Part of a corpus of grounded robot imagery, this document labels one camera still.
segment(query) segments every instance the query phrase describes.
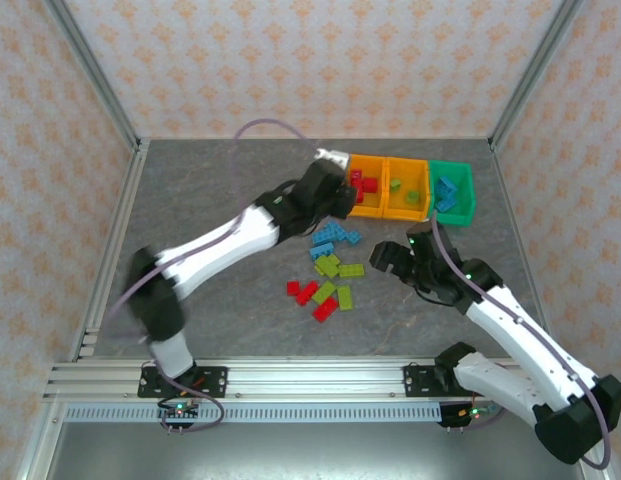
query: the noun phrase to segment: green lego brick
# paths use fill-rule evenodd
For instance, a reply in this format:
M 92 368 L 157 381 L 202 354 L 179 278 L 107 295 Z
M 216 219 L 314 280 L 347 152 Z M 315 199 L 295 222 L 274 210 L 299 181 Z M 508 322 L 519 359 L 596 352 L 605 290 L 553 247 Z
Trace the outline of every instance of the green lego brick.
M 406 195 L 406 203 L 416 205 L 418 201 L 419 201 L 419 192 L 415 190 L 410 190 L 408 192 L 408 195 Z
M 330 295 L 334 293 L 336 289 L 337 287 L 335 286 L 335 284 L 328 280 L 326 283 L 319 287 L 319 290 L 317 290 L 317 292 L 312 296 L 312 299 L 319 305 L 321 305 L 328 299 Z
M 339 257 L 337 257 L 334 253 L 328 256 L 328 260 L 330 260 L 333 263 L 333 265 L 339 265 L 341 263 L 341 260 L 339 260 Z
M 352 310 L 354 308 L 350 285 L 339 285 L 337 295 L 339 295 L 339 310 Z
M 339 274 L 339 269 L 337 268 L 337 266 L 332 263 L 332 260 L 330 260 L 325 255 L 321 255 L 314 261 L 314 263 L 330 278 L 334 278 Z
M 392 180 L 390 180 L 390 191 L 391 192 L 398 192 L 400 188 L 401 188 L 401 180 L 399 180 L 398 178 L 393 178 Z
M 363 263 L 354 263 L 352 265 L 339 265 L 339 276 L 341 278 L 363 277 Z

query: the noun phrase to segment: plastic storage bin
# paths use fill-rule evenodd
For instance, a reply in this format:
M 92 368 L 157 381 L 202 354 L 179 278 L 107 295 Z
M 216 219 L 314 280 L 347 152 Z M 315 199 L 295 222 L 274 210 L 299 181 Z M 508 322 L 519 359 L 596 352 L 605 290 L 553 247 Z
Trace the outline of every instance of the plastic storage bin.
M 399 179 L 401 186 L 397 191 L 388 192 L 383 218 L 423 222 L 431 203 L 431 185 L 428 174 L 428 161 L 408 158 L 388 157 L 388 191 L 390 181 Z M 416 203 L 407 201 L 409 192 L 417 192 Z
M 430 191 L 432 201 L 428 210 L 428 217 L 436 203 L 441 200 L 435 193 L 435 185 L 442 176 L 448 177 L 459 189 L 456 194 L 457 204 L 445 213 L 437 212 L 437 221 L 442 225 L 457 225 L 467 227 L 472 223 L 474 211 L 477 206 L 477 198 L 474 193 L 474 181 L 472 180 L 472 167 L 467 163 L 442 162 L 430 160 Z
M 351 215 L 358 217 L 381 218 L 383 208 L 388 198 L 388 181 L 386 179 L 386 158 L 369 155 L 350 156 L 350 166 L 348 167 L 348 178 L 351 170 L 362 170 L 363 177 L 374 177 L 377 179 L 377 193 L 366 193 L 363 202 L 358 203 L 352 209 Z

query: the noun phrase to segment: red lego brick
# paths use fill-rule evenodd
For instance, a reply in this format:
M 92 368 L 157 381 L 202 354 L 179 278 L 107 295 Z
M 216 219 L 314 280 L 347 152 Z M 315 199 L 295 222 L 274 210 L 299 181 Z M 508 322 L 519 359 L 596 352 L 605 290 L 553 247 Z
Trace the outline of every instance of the red lego brick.
M 354 184 L 363 178 L 363 170 L 350 170 L 350 183 Z
M 301 284 L 299 282 L 288 282 L 286 284 L 286 290 L 288 295 L 291 297 L 296 297 L 301 293 Z
M 328 299 L 323 302 L 321 305 L 317 307 L 317 309 L 312 312 L 312 316 L 317 319 L 317 322 L 323 323 L 326 321 L 332 312 L 334 312 L 339 306 L 339 302 L 337 302 L 333 297 L 328 297 Z
M 373 177 L 364 178 L 361 186 L 364 193 L 377 193 L 379 188 L 377 179 Z
M 303 307 L 310 301 L 312 295 L 317 293 L 317 290 L 319 290 L 319 284 L 317 282 L 310 282 L 303 290 L 301 290 L 301 292 L 299 292 L 299 295 L 297 295 L 297 303 Z

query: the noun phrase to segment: patterned wallpaper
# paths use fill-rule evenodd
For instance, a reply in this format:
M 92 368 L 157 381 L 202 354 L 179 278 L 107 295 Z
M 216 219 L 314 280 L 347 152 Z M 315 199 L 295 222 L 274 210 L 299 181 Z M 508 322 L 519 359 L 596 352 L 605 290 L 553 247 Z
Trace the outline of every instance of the patterned wallpaper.
M 0 2 L 0 479 L 67 359 L 129 157 L 43 1 Z
M 487 137 L 560 3 L 69 0 L 137 133 L 196 138 Z
M 585 3 L 499 160 L 556 334 L 621 380 L 621 2 Z

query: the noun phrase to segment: orange bin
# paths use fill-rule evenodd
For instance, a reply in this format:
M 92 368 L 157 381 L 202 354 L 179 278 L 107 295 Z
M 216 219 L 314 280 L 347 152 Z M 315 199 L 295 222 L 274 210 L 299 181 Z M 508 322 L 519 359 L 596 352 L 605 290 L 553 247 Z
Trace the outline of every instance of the orange bin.
M 386 158 L 352 154 L 350 155 L 348 178 L 350 178 L 351 170 L 361 170 L 364 178 L 376 178 L 379 189 L 377 190 L 377 193 L 366 193 L 363 197 L 363 202 L 356 204 L 350 215 L 355 215 L 357 217 L 381 218 L 385 203 L 388 199 Z
M 393 158 L 387 159 L 388 200 L 383 209 L 383 218 L 423 222 L 430 209 L 430 167 L 427 160 Z M 390 191 L 390 181 L 397 179 L 401 186 Z M 416 203 L 406 201 L 408 192 L 419 194 Z

